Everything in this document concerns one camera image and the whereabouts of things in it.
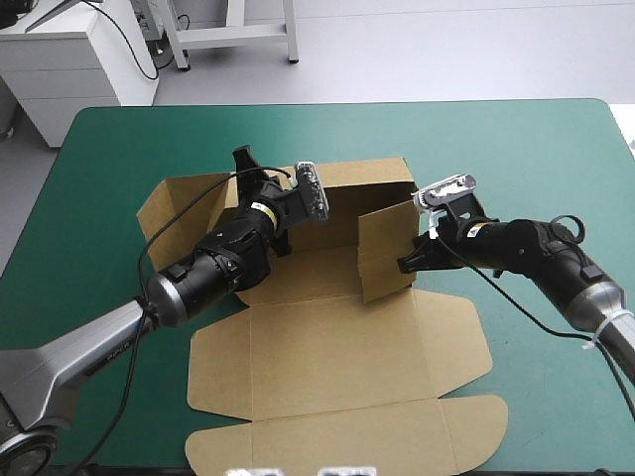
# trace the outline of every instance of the cable tie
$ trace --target cable tie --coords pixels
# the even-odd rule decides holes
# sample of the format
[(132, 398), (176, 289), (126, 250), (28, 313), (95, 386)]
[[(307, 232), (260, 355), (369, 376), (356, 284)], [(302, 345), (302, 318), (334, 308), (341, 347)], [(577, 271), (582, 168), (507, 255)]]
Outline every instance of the cable tie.
[(606, 326), (610, 324), (611, 322), (613, 322), (614, 320), (619, 319), (620, 317), (624, 317), (625, 315), (630, 315), (631, 317), (635, 317), (635, 315), (633, 315), (633, 312), (628, 309), (618, 309), (608, 314), (604, 318), (604, 320), (602, 320), (602, 322), (597, 326), (597, 329), (595, 329), (595, 333), (591, 337), (591, 340), (589, 340), (588, 342), (585, 342), (582, 345), (582, 349), (588, 350), (595, 347), (595, 345), (597, 344), (597, 341), (599, 340), (599, 335), (606, 328)]

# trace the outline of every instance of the gray floor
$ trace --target gray floor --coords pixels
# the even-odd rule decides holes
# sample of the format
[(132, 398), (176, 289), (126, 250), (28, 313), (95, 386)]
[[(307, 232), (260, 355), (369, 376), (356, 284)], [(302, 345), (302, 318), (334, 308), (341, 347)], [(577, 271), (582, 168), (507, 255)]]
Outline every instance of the gray floor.
[[(194, 26), (223, 14), (218, 2), (175, 3)], [(280, 0), (247, 5), (253, 22), (281, 16)], [(283, 45), (192, 52), (190, 72), (162, 70), (156, 104), (554, 97), (635, 104), (635, 0), (296, 5), (299, 64), (286, 62)], [(16, 130), (0, 143), (0, 273), (56, 156), (24, 116)]]

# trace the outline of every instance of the power cord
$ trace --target power cord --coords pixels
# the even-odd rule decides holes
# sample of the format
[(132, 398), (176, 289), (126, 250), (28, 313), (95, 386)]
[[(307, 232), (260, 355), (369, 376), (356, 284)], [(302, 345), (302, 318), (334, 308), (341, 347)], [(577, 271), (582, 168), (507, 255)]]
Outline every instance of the power cord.
[[(511, 302), (514, 307), (516, 307), (523, 314), (525, 314), (527, 317), (529, 317), (532, 320), (532, 322), (534, 322), (537, 326), (539, 326), (541, 329), (543, 329), (548, 334), (554, 335), (556, 337), (561, 337), (561, 338), (564, 338), (564, 339), (577, 339), (577, 340), (584, 340), (586, 342), (591, 340), (590, 337), (588, 337), (587, 335), (584, 335), (584, 334), (579, 334), (579, 333), (576, 333), (576, 332), (558, 332), (557, 330), (551, 329), (550, 327), (545, 325), (543, 322), (541, 322), (536, 316), (534, 316), (534, 314), (532, 314), (527, 309), (525, 309), (525, 307), (523, 307), (521, 304), (519, 304), (515, 299), (513, 299), (511, 296), (509, 296), (505, 292), (505, 290), (503, 290), (500, 286), (498, 286), (496, 283), (494, 283), (491, 280), (491, 278), (489, 278), (482, 271), (480, 271), (478, 268), (476, 268), (468, 260), (466, 260), (465, 258), (460, 256), (458, 253), (456, 253), (454, 250), (452, 250), (450, 248), (450, 246), (448, 246), (445, 243), (445, 241), (441, 238), (441, 236), (438, 236), (437, 240), (439, 240), (439, 243), (441, 243), (442, 246), (449, 253), (451, 253), (453, 256), (455, 256), (457, 259), (459, 259), (466, 267), (468, 267), (470, 270), (472, 270), (474, 273), (476, 273), (478, 276), (480, 276), (483, 280), (485, 280), (492, 288), (494, 288), (496, 291), (498, 291), (500, 294), (502, 294), (504, 298), (506, 298), (509, 302)], [(615, 382), (617, 382), (617, 386), (619, 387), (619, 390), (622, 393), (622, 397), (624, 398), (624, 402), (626, 402), (626, 406), (628, 407), (628, 411), (630, 412), (631, 416), (633, 417), (633, 420), (635, 421), (635, 406), (633, 405), (633, 401), (631, 400), (631, 397), (630, 397), (630, 395), (628, 393), (628, 390), (626, 389), (626, 386), (624, 385), (624, 382), (622, 381), (622, 379), (621, 379), (621, 377), (619, 375), (619, 372), (617, 370), (617, 367), (615, 366), (615, 363), (613, 362), (613, 359), (611, 358), (611, 356), (609, 355), (609, 353), (607, 352), (606, 348), (604, 347), (604, 345), (601, 342), (597, 341), (595, 343), (595, 346), (601, 352), (602, 356), (604, 357), (604, 360), (606, 360), (606, 364), (608, 365), (608, 368), (611, 371), (611, 374), (613, 374), (613, 377), (615, 378)]]
[[(180, 20), (181, 20), (181, 18), (187, 18), (187, 19), (188, 19), (188, 25), (186, 26), (186, 30), (189, 30), (189, 29), (190, 29), (190, 15), (188, 15), (187, 13), (183, 13), (182, 15), (179, 15), (179, 16), (177, 17), (177, 20), (179, 20), (179, 21), (180, 21)], [(163, 64), (163, 65), (161, 65), (161, 66), (157, 66), (157, 65), (155, 64), (155, 68), (156, 68), (157, 70), (160, 70), (160, 69), (163, 69), (163, 68), (165, 68), (165, 67), (168, 67), (170, 64), (172, 64), (172, 61), (174, 61), (174, 59), (175, 59), (175, 56), (174, 56), (174, 54), (172, 54), (172, 56), (170, 57), (170, 60), (169, 60), (168, 62), (166, 62), (165, 64)]]
[(137, 58), (137, 54), (135, 53), (135, 51), (132, 48), (132, 45), (130, 45), (130, 41), (128, 40), (128, 37), (126, 37), (126, 34), (123, 33), (123, 30), (121, 29), (121, 27), (119, 26), (119, 24), (117, 22), (114, 21), (114, 19), (108, 15), (106, 12), (104, 12), (101, 8), (97, 7), (96, 5), (93, 5), (92, 3), (90, 3), (88, 0), (81, 0), (82, 3), (85, 3), (86, 5), (88, 5), (90, 8), (92, 8), (93, 10), (95, 10), (96, 12), (99, 12), (101, 15), (103, 15), (105, 18), (108, 19), (108, 21), (110, 23), (112, 23), (115, 28), (119, 31), (119, 33), (121, 34), (121, 37), (124, 39), (124, 41), (126, 42), (126, 45), (128, 45), (128, 50), (130, 50), (130, 54), (132, 55), (132, 59), (135, 61), (135, 64), (137, 65), (137, 67), (139, 68), (139, 70), (141, 71), (141, 73), (146, 76), (148, 79), (150, 79), (151, 81), (156, 81), (157, 79), (159, 79), (159, 71), (157, 70), (157, 67), (155, 66), (155, 75), (151, 76), (150, 74), (148, 74), (142, 67), (141, 64), (139, 63), (139, 59)]
[(137, 356), (139, 354), (139, 342), (141, 341), (141, 336), (143, 335), (143, 329), (146, 325), (146, 320), (148, 319), (148, 316), (150, 315), (150, 312), (151, 312), (148, 309), (148, 290), (146, 289), (146, 280), (143, 276), (143, 260), (148, 254), (148, 251), (150, 250), (152, 245), (154, 245), (154, 243), (159, 239), (159, 237), (163, 235), (163, 233), (165, 233), (172, 225), (174, 225), (183, 215), (185, 215), (188, 211), (190, 211), (192, 207), (194, 207), (197, 203), (199, 203), (212, 190), (214, 190), (215, 188), (217, 188), (218, 186), (222, 185), (223, 183), (227, 182), (230, 179), (242, 176), (244, 174), (249, 174), (249, 173), (258, 172), (258, 171), (278, 172), (280, 174), (287, 176), (288, 178), (291, 177), (291, 174), (289, 174), (287, 171), (283, 169), (278, 169), (275, 167), (254, 167), (251, 169), (246, 169), (244, 171), (239, 171), (239, 172), (234, 172), (232, 174), (229, 174), (227, 177), (222, 178), (217, 183), (214, 183), (213, 185), (208, 186), (202, 192), (200, 192), (179, 213), (177, 213), (165, 225), (163, 225), (159, 229), (159, 231), (157, 231), (154, 235), (152, 235), (152, 237), (147, 241), (146, 245), (143, 247), (143, 250), (139, 254), (139, 258), (137, 259), (137, 276), (138, 276), (139, 284), (141, 285), (141, 290), (142, 290), (142, 297), (140, 298), (140, 301), (143, 308), (143, 312), (142, 312), (141, 318), (139, 319), (139, 324), (137, 325), (135, 336), (132, 341), (132, 354), (130, 355), (130, 361), (128, 364), (128, 375), (126, 377), (126, 383), (123, 388), (123, 393), (121, 397), (121, 402), (119, 404), (119, 408), (117, 409), (117, 412), (115, 413), (114, 417), (110, 421), (110, 424), (104, 430), (104, 432), (102, 433), (97, 443), (92, 447), (90, 451), (88, 451), (88, 453), (81, 459), (81, 461), (79, 461), (78, 463), (76, 463), (74, 466), (70, 468), (70, 470), (66, 473), (66, 476), (73, 476), (78, 471), (80, 471), (86, 464), (88, 464), (88, 462), (90, 462), (93, 456), (101, 449), (103, 444), (106, 442), (106, 440), (110, 436), (110, 433), (112, 433), (112, 430), (115, 428), (117, 423), (121, 420), (121, 417), (123, 416), (126, 410), (126, 405), (128, 404), (128, 398), (130, 396), (130, 389), (132, 387), (132, 381), (135, 374), (135, 368), (137, 365)]
[[(139, 59), (137, 58), (137, 54), (135, 53), (135, 51), (132, 48), (132, 45), (130, 44), (130, 40), (128, 40), (128, 37), (126, 36), (126, 34), (123, 32), (123, 30), (121, 29), (121, 27), (119, 26), (119, 24), (110, 16), (108, 15), (106, 12), (104, 12), (101, 8), (97, 7), (96, 5), (93, 5), (92, 3), (90, 3), (89, 0), (81, 0), (81, 2), (85, 3), (86, 5), (88, 5), (90, 8), (92, 8), (93, 10), (95, 10), (96, 12), (98, 12), (99, 14), (103, 15), (105, 18), (108, 19), (108, 21), (110, 23), (112, 23), (114, 25), (114, 27), (119, 31), (119, 34), (121, 35), (121, 37), (124, 39), (124, 41), (126, 42), (126, 45), (128, 46), (128, 50), (130, 50), (130, 54), (132, 55), (132, 59), (135, 61), (135, 64), (137, 65), (137, 67), (139, 68), (139, 70), (141, 71), (141, 73), (147, 77), (148, 79), (150, 79), (151, 81), (156, 81), (157, 79), (159, 79), (159, 70), (163, 69), (165, 67), (168, 67), (172, 61), (174, 60), (175, 56), (172, 55), (172, 57), (170, 58), (170, 60), (161, 65), (161, 66), (157, 66), (154, 61), (152, 62), (153, 66), (155, 67), (155, 72), (154, 75), (150, 75), (148, 74), (142, 67), (141, 67), (141, 63), (139, 62)], [(188, 15), (187, 13), (183, 13), (181, 15), (179, 15), (179, 17), (177, 18), (179, 21), (181, 20), (181, 18), (186, 18), (188, 19), (188, 25), (186, 26), (186, 30), (190, 29), (190, 15)]]

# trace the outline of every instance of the cabinet drawer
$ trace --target cabinet drawer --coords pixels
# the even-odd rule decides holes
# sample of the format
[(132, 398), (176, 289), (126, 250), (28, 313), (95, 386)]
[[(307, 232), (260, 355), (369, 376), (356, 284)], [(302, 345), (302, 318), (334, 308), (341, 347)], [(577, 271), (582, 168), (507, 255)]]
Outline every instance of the cabinet drawer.
[(116, 97), (24, 99), (20, 104), (49, 147), (61, 147), (75, 115), (86, 107), (118, 106)]
[(115, 96), (103, 69), (4, 71), (2, 77), (18, 99)]
[(101, 67), (88, 38), (2, 42), (0, 71)]

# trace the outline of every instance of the cardboard box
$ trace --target cardboard box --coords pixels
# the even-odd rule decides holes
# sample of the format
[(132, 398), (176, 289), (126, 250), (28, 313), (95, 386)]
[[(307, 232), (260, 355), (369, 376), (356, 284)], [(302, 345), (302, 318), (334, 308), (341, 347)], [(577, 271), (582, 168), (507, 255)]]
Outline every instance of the cardboard box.
[[(186, 453), (199, 476), (277, 467), (374, 466), (382, 476), (449, 475), (499, 446), (507, 407), (496, 396), (440, 399), (486, 374), (491, 357), (467, 299), (410, 288), (396, 260), (419, 215), (403, 159), (319, 165), (326, 224), (290, 231), (294, 252), (241, 293), (250, 307), (195, 334), (188, 400), (251, 420), (198, 431)], [(169, 178), (139, 212), (147, 236), (220, 175)], [(160, 239), (160, 269), (236, 206), (229, 182)]]

